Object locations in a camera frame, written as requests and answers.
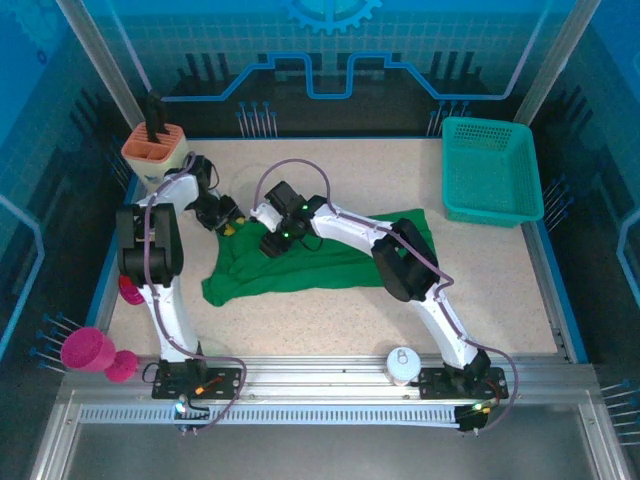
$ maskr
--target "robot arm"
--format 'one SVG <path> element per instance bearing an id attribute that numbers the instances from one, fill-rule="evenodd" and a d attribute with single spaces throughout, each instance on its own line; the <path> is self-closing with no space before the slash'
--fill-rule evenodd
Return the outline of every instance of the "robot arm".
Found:
<path id="1" fill-rule="evenodd" d="M 196 157 L 189 173 L 168 185 L 154 201 L 149 261 L 151 279 L 160 296 L 160 314 L 169 336 L 184 350 L 197 352 L 198 338 L 191 328 L 180 287 L 179 275 L 184 265 L 184 252 L 177 217 L 184 210 L 193 209 L 205 228 L 225 234 L 231 228 L 228 221 L 242 217 L 242 213 L 230 197 L 209 190 L 211 163 L 206 158 Z M 189 357 L 172 347 L 162 334 L 151 288 L 144 278 L 143 219 L 152 195 L 136 204 L 125 205 L 116 212 L 118 267 L 138 287 L 149 307 L 160 339 L 160 358 L 169 363 L 181 363 Z"/>
<path id="2" fill-rule="evenodd" d="M 418 312 L 438 344 L 454 383 L 464 391 L 471 391 L 479 379 L 486 376 L 489 357 L 484 350 L 464 341 L 471 337 L 444 293 L 436 292 L 440 278 L 390 235 L 390 232 L 399 234 L 437 265 L 433 251 L 411 222 L 376 221 L 335 205 L 331 208 L 320 196 L 306 201 L 286 182 L 280 182 L 265 197 L 268 203 L 260 204 L 251 215 L 269 230 L 260 246 L 266 255 L 275 257 L 286 252 L 295 240 L 307 234 L 336 240 L 370 255 L 386 290 L 397 300 L 410 303 Z"/>

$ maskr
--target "black metal bracket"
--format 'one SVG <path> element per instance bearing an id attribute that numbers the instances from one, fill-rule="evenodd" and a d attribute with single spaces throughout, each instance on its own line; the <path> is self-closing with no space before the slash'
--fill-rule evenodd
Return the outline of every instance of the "black metal bracket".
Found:
<path id="1" fill-rule="evenodd" d="M 177 400 L 180 395 L 189 395 L 196 388 L 220 378 L 210 390 L 197 396 L 198 400 L 231 400 L 240 384 L 240 368 L 208 368 L 200 360 L 186 360 L 169 363 L 161 360 L 153 382 L 151 398 L 156 400 Z"/>
<path id="2" fill-rule="evenodd" d="M 417 386 L 421 400 L 490 400 L 496 397 L 496 392 L 500 395 L 500 400 L 509 398 L 504 370 L 498 367 L 489 368 L 486 378 L 468 392 L 461 391 L 444 368 L 423 368 L 418 376 Z"/>

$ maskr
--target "teal plastic basket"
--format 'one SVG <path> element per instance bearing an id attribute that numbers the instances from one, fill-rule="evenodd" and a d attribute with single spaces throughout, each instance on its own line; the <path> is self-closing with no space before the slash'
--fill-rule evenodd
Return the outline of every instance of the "teal plastic basket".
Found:
<path id="1" fill-rule="evenodd" d="M 542 218 L 536 151 L 525 125 L 445 119 L 442 170 L 448 220 L 515 227 Z"/>

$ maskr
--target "glass panel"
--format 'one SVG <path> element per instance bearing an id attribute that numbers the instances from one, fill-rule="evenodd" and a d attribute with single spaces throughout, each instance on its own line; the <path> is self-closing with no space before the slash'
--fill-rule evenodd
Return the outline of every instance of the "glass panel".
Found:
<path id="1" fill-rule="evenodd" d="M 639 359 L 638 15 L 603 0 L 534 124 L 551 242 L 587 353 L 605 364 Z"/>
<path id="2" fill-rule="evenodd" d="M 447 115 L 513 118 L 572 5 L 87 2 L 136 94 L 164 95 L 192 137 L 439 136 Z"/>
<path id="3" fill-rule="evenodd" d="M 84 322 L 128 187 L 129 130 L 55 2 L 1 2 L 0 32 L 0 477 L 17 479 L 61 379 L 64 337 L 43 315 Z"/>

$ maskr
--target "white cup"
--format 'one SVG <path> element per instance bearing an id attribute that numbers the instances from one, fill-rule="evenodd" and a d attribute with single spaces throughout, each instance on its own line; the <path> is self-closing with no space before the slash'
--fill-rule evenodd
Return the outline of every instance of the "white cup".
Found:
<path id="1" fill-rule="evenodd" d="M 398 347 L 387 357 L 387 378 L 399 387 L 403 387 L 420 375 L 420 357 L 408 347 Z"/>

